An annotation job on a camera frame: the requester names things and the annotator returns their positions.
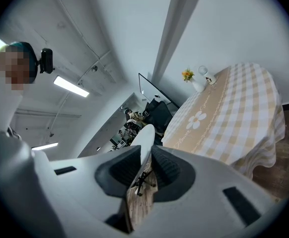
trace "equipment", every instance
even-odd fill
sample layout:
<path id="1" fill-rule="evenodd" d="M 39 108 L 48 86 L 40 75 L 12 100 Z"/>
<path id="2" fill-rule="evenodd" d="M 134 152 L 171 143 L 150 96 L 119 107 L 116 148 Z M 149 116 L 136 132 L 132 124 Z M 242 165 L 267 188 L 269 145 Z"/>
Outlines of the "equipment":
<path id="1" fill-rule="evenodd" d="M 46 72 L 48 74 L 51 74 L 53 72 L 53 70 L 55 70 L 53 68 L 53 51 L 51 49 L 47 49 L 47 48 L 42 49 L 41 58 L 39 60 L 37 60 L 35 53 L 34 53 L 34 50 L 29 43 L 20 42 L 20 43 L 14 43 L 12 45 L 20 46 L 19 44 L 21 44 L 24 47 L 23 48 L 24 52 L 30 53 L 30 59 L 33 59 L 35 62 L 35 71 L 36 72 L 38 70 L 38 65 L 40 65 L 40 73 Z"/>
<path id="2" fill-rule="evenodd" d="M 124 109 L 124 114 L 126 115 L 129 111 L 131 111 L 129 108 Z"/>
<path id="3" fill-rule="evenodd" d="M 253 237 L 284 207 L 222 162 L 152 146 L 153 210 L 125 234 L 126 192 L 146 168 L 141 147 L 49 162 L 6 133 L 21 99 L 0 89 L 0 203 L 32 236 Z"/>
<path id="4" fill-rule="evenodd" d="M 128 126 L 128 128 L 131 130 L 131 131 L 135 131 L 136 132 L 136 135 L 139 133 L 139 131 L 143 128 L 143 125 L 140 123 L 140 122 L 138 122 L 138 121 L 136 121 L 136 120 L 134 120 L 134 119 L 129 119 L 128 121 L 127 121 L 127 126 Z"/>

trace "black slot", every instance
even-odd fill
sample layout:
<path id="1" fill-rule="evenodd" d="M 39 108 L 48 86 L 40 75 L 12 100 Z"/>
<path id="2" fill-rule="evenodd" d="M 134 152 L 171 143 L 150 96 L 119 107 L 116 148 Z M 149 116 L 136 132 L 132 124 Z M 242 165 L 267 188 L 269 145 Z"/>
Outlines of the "black slot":
<path id="1" fill-rule="evenodd" d="M 66 168 L 62 168 L 62 169 L 56 169 L 56 170 L 54 170 L 54 172 L 56 173 L 57 176 L 59 176 L 59 175 L 62 175 L 62 174 L 65 174 L 65 173 L 68 173 L 68 172 L 71 172 L 74 170 L 76 170 L 76 168 L 66 167 Z"/>
<path id="2" fill-rule="evenodd" d="M 183 159 L 153 145 L 151 148 L 152 169 L 156 175 L 158 192 L 153 195 L 154 202 L 178 200 L 193 185 L 195 170 Z"/>
<path id="3" fill-rule="evenodd" d="M 248 226 L 261 217 L 255 207 L 236 187 L 226 188 L 223 190 L 223 193 L 245 225 Z"/>

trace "wooden floor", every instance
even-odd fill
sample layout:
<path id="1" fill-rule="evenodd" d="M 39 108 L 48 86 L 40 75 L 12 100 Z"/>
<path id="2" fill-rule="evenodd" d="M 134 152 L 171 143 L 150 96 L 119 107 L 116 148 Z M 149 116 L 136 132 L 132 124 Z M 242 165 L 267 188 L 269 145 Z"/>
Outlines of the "wooden floor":
<path id="1" fill-rule="evenodd" d="M 289 111 L 285 111 L 285 138 L 276 144 L 276 163 L 271 168 L 257 166 L 253 172 L 253 180 L 266 189 L 276 201 L 289 196 Z M 149 182 L 156 183 L 152 172 Z M 136 229 L 153 207 L 153 194 L 157 187 L 147 186 L 142 190 L 143 196 L 135 195 L 136 188 L 127 192 L 127 205 L 133 228 Z"/>
<path id="2" fill-rule="evenodd" d="M 275 165 L 271 168 L 257 166 L 253 172 L 253 181 L 280 199 L 289 196 L 289 110 L 284 113 L 285 138 L 276 143 Z"/>

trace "checkered tablecloth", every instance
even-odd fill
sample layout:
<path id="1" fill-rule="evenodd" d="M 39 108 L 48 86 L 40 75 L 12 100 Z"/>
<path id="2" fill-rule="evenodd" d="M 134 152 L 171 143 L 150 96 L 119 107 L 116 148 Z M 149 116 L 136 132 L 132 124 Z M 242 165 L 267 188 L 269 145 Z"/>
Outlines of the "checkered tablecloth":
<path id="1" fill-rule="evenodd" d="M 225 70 L 223 88 L 212 92 L 218 79 L 203 93 L 187 99 L 171 120 L 162 142 L 166 147 L 220 160 L 252 178 L 257 165 L 271 167 L 276 161 L 275 143 L 285 136 L 281 98 L 272 76 L 260 65 L 239 63 Z M 209 102 L 212 94 L 221 97 L 216 109 L 208 110 L 204 104 L 202 114 L 199 99 L 206 94 Z M 189 123 L 198 119 L 200 127 L 205 119 L 204 128 L 190 127 Z"/>

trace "ceiling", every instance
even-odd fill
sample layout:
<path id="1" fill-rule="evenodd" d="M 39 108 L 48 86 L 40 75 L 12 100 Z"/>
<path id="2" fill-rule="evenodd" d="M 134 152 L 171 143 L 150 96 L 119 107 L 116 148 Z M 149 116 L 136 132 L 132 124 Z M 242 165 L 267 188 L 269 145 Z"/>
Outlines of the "ceiling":
<path id="1" fill-rule="evenodd" d="M 29 42 L 37 58 L 43 48 L 53 50 L 55 71 L 38 74 L 11 122 L 31 147 L 58 141 L 86 107 L 125 81 L 89 0 L 15 0 L 1 19 L 0 38 Z M 57 75 L 90 94 L 84 98 L 54 85 Z"/>
<path id="2" fill-rule="evenodd" d="M 51 148 L 55 159 L 65 151 L 75 151 L 77 157 L 101 131 L 100 124 L 115 113 L 118 102 L 122 104 L 132 93 L 141 102 L 138 73 L 149 79 L 159 73 L 168 37 L 179 22 L 173 14 L 181 15 L 183 6 L 188 3 L 194 8 L 196 2 L 15 0 L 1 18 L 0 38 L 6 43 L 29 42 L 37 58 L 43 48 L 52 49 L 55 71 L 39 74 L 24 92 L 12 128 L 31 147 L 60 142 L 57 149 Z M 189 14 L 181 19 L 178 38 Z M 94 65 L 96 72 L 91 71 Z M 57 75 L 79 84 L 89 96 L 83 98 L 54 85 Z"/>
<path id="3" fill-rule="evenodd" d="M 251 60 L 277 83 L 289 81 L 283 16 L 270 0 L 15 0 L 0 21 L 0 38 L 29 42 L 38 58 L 52 49 L 55 71 L 39 74 L 25 91 L 11 126 L 31 147 L 59 141 L 53 159 L 75 158 L 119 105 L 132 94 L 141 102 L 138 73 L 177 104 L 193 91 L 181 79 L 187 66 L 219 71 Z M 89 96 L 54 85 L 57 75 Z"/>

